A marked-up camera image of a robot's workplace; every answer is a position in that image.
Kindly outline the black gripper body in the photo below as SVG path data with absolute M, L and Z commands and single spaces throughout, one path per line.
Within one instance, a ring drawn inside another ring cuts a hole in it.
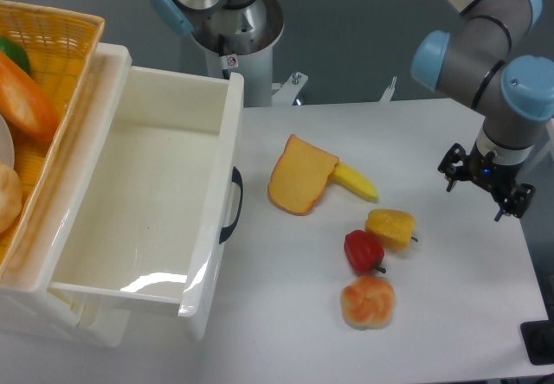
M 508 195 L 516 187 L 516 176 L 523 164 L 504 165 L 495 163 L 496 155 L 488 152 L 483 156 L 478 150 L 472 150 L 463 157 L 458 171 L 462 181 L 470 181 L 491 195 Z

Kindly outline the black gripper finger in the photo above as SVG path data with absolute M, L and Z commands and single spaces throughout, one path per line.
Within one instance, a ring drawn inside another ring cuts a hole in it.
M 460 144 L 453 144 L 440 161 L 437 170 L 447 181 L 447 192 L 450 192 L 457 182 L 468 180 L 467 159 L 465 149 Z
M 521 218 L 531 204 L 536 190 L 528 183 L 511 183 L 493 191 L 493 199 L 499 206 L 494 220 L 499 221 L 503 216 Z

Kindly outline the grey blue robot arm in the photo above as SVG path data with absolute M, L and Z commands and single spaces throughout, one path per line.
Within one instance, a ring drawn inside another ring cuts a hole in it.
M 457 35 L 430 33 L 416 50 L 412 77 L 427 89 L 481 114 L 473 148 L 454 144 L 438 170 L 448 185 L 471 182 L 520 218 L 535 189 L 516 178 L 553 119 L 553 62 L 510 56 L 538 21 L 542 0 L 447 0 L 465 22 Z

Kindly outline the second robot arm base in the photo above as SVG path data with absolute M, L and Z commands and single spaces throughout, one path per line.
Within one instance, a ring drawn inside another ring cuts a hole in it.
M 273 46 L 284 29 L 277 0 L 149 0 L 177 35 L 192 35 L 220 56 L 255 54 Z

